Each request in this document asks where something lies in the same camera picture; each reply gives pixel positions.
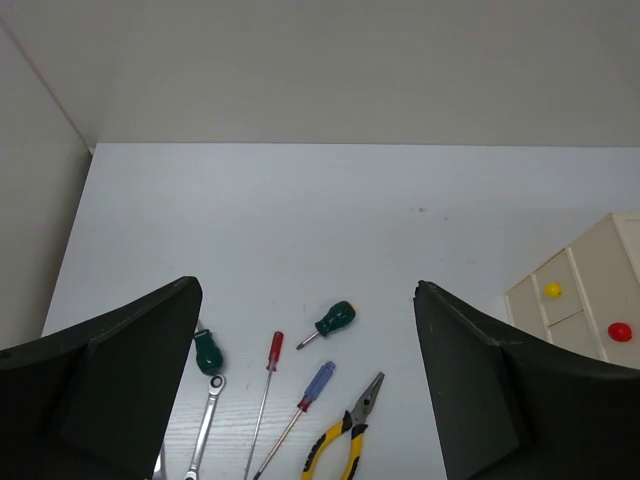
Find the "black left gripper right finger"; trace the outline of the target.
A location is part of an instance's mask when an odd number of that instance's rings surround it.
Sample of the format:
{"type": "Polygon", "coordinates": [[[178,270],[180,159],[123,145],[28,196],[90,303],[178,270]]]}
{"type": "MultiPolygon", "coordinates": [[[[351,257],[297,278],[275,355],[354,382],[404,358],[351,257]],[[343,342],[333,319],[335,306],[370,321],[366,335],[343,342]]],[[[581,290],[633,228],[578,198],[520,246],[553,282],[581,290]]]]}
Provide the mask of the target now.
{"type": "Polygon", "coordinates": [[[432,282],[414,296],[451,479],[635,479],[639,373],[497,320],[432,282]]]}

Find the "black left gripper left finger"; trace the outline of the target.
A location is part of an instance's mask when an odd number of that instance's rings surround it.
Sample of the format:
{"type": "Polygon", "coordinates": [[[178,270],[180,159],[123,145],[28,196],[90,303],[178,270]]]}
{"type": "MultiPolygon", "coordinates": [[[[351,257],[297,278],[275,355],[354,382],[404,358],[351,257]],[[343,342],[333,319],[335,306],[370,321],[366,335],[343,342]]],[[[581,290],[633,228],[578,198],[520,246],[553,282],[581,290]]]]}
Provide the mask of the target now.
{"type": "Polygon", "coordinates": [[[151,478],[201,303],[185,276],[2,350],[2,478],[151,478]]]}

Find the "red drawer knob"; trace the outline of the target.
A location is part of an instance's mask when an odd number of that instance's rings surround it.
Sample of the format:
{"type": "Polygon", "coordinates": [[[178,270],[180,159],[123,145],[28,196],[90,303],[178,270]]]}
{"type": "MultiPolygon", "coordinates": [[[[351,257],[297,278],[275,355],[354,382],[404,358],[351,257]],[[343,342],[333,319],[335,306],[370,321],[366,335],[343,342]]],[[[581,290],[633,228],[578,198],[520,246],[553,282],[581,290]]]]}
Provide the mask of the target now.
{"type": "Polygon", "coordinates": [[[629,342],[633,338],[633,331],[630,325],[624,322],[611,323],[607,328],[609,337],[619,343],[629,342]]]}

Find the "yellow black pliers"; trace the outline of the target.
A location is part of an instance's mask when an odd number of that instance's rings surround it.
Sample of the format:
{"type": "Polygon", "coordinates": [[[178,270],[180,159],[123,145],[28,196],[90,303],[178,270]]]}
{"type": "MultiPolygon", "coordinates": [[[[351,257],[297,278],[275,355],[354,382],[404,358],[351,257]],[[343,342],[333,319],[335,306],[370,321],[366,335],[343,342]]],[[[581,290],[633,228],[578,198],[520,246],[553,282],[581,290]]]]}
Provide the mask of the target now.
{"type": "Polygon", "coordinates": [[[307,455],[301,472],[302,480],[311,480],[313,478],[314,469],[321,454],[334,440],[345,433],[350,434],[350,451],[341,479],[352,480],[354,478],[360,462],[363,435],[368,428],[366,420],[375,405],[384,378],[385,374],[379,372],[356,401],[353,409],[351,411],[346,410],[342,419],[316,440],[307,455]]]}

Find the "red long thin screwdriver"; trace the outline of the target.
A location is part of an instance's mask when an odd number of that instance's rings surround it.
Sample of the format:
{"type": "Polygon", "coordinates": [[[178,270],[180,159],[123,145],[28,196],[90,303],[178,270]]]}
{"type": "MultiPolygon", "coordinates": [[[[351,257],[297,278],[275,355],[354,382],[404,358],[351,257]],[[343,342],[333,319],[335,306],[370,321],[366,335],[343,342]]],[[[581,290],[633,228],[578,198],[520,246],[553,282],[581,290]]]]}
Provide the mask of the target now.
{"type": "Polygon", "coordinates": [[[283,340],[284,340],[284,333],[281,332],[281,331],[275,331],[274,334],[273,334],[273,337],[272,337],[271,346],[270,346],[270,350],[269,350],[269,354],[268,354],[268,363],[267,363],[267,367],[266,367],[268,374],[267,374],[267,378],[266,378],[266,383],[265,383],[265,387],[264,387],[264,391],[263,391],[263,396],[262,396],[260,408],[259,408],[258,415],[257,415],[257,418],[256,418],[254,434],[253,434],[253,438],[252,438],[252,442],[251,442],[251,446],[250,446],[250,450],[249,450],[246,466],[245,466],[245,469],[244,469],[244,477],[243,477],[244,480],[247,480],[248,477],[249,477],[251,464],[252,464],[252,460],[253,460],[256,444],[257,444],[257,440],[258,440],[258,437],[259,437],[259,432],[260,432],[260,428],[261,428],[263,415],[264,415],[264,410],[265,410],[265,407],[266,407],[266,402],[267,402],[267,398],[268,398],[268,394],[269,394],[271,380],[272,380],[273,373],[277,370],[277,364],[278,364],[278,361],[279,361],[283,340]]]}

